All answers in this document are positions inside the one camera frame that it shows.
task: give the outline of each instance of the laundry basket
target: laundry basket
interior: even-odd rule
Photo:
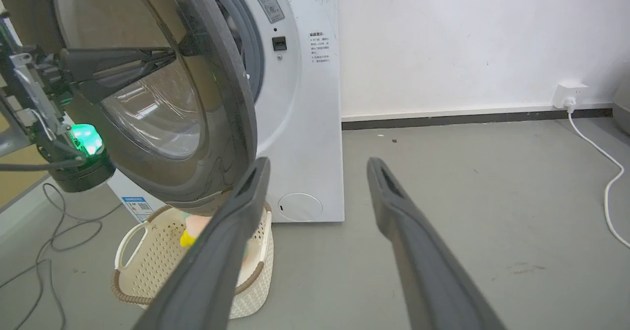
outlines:
[[[267,299],[274,267],[271,225],[272,214],[265,204],[258,229],[248,241],[230,319],[254,314]],[[120,242],[116,252],[112,278],[114,295],[121,301],[146,308],[188,250],[180,246],[184,229],[182,211],[171,206],[162,207],[149,216],[146,222],[133,227]],[[140,230],[144,230],[144,236],[124,263],[125,249],[133,235]]]

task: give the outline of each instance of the concrete floor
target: concrete floor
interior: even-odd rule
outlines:
[[[630,137],[612,120],[576,123],[630,167]],[[257,314],[230,321],[230,330],[408,329],[391,247],[369,200],[371,156],[387,162],[507,328],[630,328],[630,250],[610,235],[601,210],[603,188],[617,168],[563,120],[345,131],[346,221],[275,224],[270,296]],[[626,175],[610,199],[612,219],[628,239],[629,189]],[[73,196],[69,206],[87,217],[116,203],[104,187]],[[90,206],[97,208],[80,212]],[[22,234],[2,242],[0,281],[31,265],[52,232],[57,212],[41,209]],[[121,207],[103,223],[88,244],[47,253],[68,330],[129,329],[140,315],[110,292],[115,249],[133,219]],[[37,290],[33,273],[0,290],[5,327],[23,316]],[[59,322],[46,288],[22,328],[56,329]]]

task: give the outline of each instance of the wall outlet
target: wall outlet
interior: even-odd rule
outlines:
[[[565,100],[567,97],[574,97],[577,103],[580,103],[580,99],[588,95],[591,88],[585,86],[582,83],[577,84],[558,84],[556,92],[553,94],[551,104],[558,109],[565,109]]]

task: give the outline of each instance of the washing machine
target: washing machine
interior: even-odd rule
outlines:
[[[46,3],[67,48],[177,54],[67,107],[99,131],[118,167],[108,184],[137,220],[164,204],[212,215],[256,156],[271,160],[274,222],[344,220],[337,0]]]

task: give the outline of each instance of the white wall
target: white wall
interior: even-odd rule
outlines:
[[[565,80],[601,107],[630,70],[630,0],[339,0],[339,15],[346,121],[551,110]]]

